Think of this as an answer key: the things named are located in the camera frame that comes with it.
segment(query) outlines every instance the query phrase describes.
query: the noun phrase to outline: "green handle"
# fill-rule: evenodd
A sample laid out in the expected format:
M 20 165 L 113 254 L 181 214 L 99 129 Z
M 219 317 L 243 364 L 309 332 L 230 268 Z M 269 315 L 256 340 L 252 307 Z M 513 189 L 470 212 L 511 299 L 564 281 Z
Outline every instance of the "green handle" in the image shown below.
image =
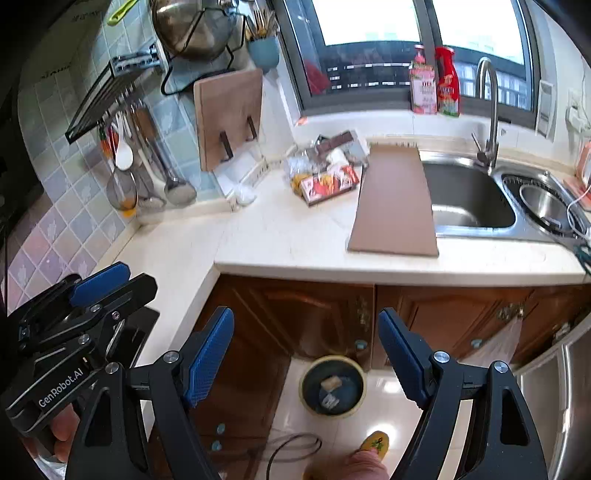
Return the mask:
M 113 27 L 114 25 L 118 24 L 123 17 L 127 15 L 127 12 L 138 2 L 138 0 L 128 0 L 123 5 L 121 5 L 111 18 L 107 20 L 107 25 Z

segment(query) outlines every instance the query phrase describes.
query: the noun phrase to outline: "utensil holder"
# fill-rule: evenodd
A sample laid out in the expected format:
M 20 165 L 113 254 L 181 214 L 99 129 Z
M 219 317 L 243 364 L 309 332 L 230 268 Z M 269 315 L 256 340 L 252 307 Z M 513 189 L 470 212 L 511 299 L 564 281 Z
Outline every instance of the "utensil holder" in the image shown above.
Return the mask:
M 267 73 L 279 65 L 279 45 L 277 37 L 267 37 L 248 43 L 248 53 L 254 64 Z

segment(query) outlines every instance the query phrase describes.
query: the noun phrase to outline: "wooden cabinet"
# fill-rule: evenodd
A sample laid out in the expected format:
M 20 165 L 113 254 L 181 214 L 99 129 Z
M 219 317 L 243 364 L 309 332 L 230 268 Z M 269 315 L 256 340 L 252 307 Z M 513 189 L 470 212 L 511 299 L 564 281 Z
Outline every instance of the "wooden cabinet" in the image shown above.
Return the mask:
M 513 362 L 523 364 L 549 344 L 565 322 L 591 309 L 591 286 L 524 288 L 376 288 L 376 312 L 394 308 L 410 331 L 434 350 L 462 359 L 498 333 L 519 311 L 523 324 Z M 389 367 L 377 333 L 372 368 Z
M 230 277 L 245 308 L 290 354 L 371 365 L 374 286 Z
M 218 439 L 217 437 L 208 436 L 201 436 L 200 440 L 220 478 L 224 480 L 254 479 L 262 456 L 260 447 L 267 442 L 266 438 Z M 156 428 L 154 428 L 150 437 L 148 453 L 154 461 L 155 478 L 173 480 Z
M 228 447 L 212 454 L 214 464 L 221 468 L 228 463 L 228 452 L 244 453 L 254 444 L 265 443 L 291 356 L 244 305 L 230 277 L 219 279 L 194 329 L 201 330 L 220 305 L 234 313 L 234 335 L 209 395 L 189 416 L 205 447 L 215 441 Z M 150 452 L 158 476 L 166 478 L 167 462 L 157 425 L 150 436 Z M 225 470 L 226 479 L 251 479 L 257 465 L 258 459 L 248 456 L 232 462 Z
M 513 361 L 524 364 L 549 346 L 556 331 L 591 307 L 591 286 L 539 287 L 525 303 L 521 336 Z
M 490 338 L 500 330 L 504 322 L 497 319 L 498 313 L 525 302 L 531 289 L 378 286 L 376 292 L 377 312 L 394 308 L 433 350 L 461 358 L 469 353 L 473 338 Z M 377 336 L 374 345 L 372 367 L 389 365 Z

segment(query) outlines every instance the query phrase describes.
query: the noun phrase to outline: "foot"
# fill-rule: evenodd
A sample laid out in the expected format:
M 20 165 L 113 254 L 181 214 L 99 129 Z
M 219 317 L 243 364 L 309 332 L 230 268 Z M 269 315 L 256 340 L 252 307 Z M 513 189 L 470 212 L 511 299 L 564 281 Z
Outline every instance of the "foot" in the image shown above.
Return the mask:
M 388 447 L 390 446 L 390 439 L 384 432 L 373 432 L 367 437 L 359 450 L 375 450 L 380 460 L 384 460 L 386 453 L 388 453 Z

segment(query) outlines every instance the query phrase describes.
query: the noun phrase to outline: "red bottle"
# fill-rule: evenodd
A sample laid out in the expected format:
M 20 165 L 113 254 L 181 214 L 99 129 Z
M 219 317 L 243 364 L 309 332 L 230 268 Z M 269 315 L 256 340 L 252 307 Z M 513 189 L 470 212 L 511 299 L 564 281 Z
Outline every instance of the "red bottle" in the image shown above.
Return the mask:
M 454 51 L 449 47 L 436 47 L 435 58 L 443 69 L 437 84 L 439 111 L 450 116 L 460 116 L 460 80 L 453 66 Z

